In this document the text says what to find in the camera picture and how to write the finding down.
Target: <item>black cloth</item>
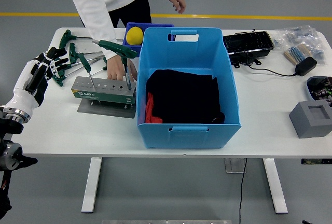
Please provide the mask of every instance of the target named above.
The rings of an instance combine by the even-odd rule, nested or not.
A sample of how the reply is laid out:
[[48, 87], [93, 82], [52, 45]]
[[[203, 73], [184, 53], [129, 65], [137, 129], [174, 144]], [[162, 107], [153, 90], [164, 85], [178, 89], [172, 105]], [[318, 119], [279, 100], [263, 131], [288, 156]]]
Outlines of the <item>black cloth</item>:
[[146, 83], [153, 95], [152, 115], [163, 123], [223, 123], [217, 78], [171, 69], [156, 70]]
[[108, 12], [114, 28], [118, 26], [121, 19], [124, 26], [128, 22], [152, 23], [149, 0], [135, 0], [130, 4]]

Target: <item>bin handle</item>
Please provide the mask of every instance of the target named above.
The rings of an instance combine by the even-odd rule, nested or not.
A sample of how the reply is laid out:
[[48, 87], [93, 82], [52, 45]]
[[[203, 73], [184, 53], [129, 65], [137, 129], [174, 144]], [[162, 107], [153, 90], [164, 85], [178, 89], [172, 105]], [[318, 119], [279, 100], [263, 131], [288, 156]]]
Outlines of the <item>bin handle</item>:
[[172, 30], [172, 35], [196, 35], [197, 30]]
[[173, 127], [169, 128], [171, 131], [189, 131], [189, 132], [208, 132], [210, 129], [208, 127]]

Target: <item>gray foam block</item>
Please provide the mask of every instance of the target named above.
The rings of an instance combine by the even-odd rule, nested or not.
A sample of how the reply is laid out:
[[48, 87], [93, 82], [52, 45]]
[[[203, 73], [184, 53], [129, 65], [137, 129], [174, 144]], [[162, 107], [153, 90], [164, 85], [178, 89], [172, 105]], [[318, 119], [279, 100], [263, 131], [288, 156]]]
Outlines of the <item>gray foam block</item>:
[[289, 117], [299, 138], [325, 137], [332, 131], [332, 108], [326, 101], [299, 102]]

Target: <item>blue plastic bin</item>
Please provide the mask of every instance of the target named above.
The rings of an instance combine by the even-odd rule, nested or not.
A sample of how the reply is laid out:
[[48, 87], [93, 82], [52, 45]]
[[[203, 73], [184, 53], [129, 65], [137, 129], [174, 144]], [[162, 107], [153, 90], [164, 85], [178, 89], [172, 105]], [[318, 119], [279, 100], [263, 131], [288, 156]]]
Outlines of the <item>blue plastic bin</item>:
[[[176, 41], [171, 40], [172, 36], [176, 36]], [[187, 36], [198, 36], [198, 40], [178, 41]], [[223, 148], [240, 129], [233, 71], [220, 29], [149, 28], [144, 34], [139, 63], [137, 127], [147, 148]], [[224, 124], [145, 123], [145, 86], [147, 79], [157, 69], [173, 69], [217, 77], [219, 103], [221, 111], [225, 114]]]
[[161, 24], [161, 23], [133, 23], [133, 22], [127, 23], [126, 33], [124, 35], [122, 45], [136, 51], [137, 57], [140, 56], [142, 45], [129, 45], [126, 41], [126, 36], [127, 36], [128, 30], [130, 30], [131, 28], [136, 27], [136, 26], [142, 29], [143, 34], [144, 34], [145, 30], [150, 27], [174, 27], [174, 25], [172, 25], [172, 24]]

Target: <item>metal base plate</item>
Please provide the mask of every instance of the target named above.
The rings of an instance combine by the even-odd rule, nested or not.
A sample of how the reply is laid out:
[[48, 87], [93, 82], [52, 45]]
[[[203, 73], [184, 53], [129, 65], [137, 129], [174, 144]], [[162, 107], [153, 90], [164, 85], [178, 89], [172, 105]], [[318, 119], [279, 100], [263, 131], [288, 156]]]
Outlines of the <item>metal base plate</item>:
[[124, 103], [82, 99], [77, 111], [79, 113], [98, 114], [133, 119], [135, 118], [136, 114], [136, 104], [130, 105]]

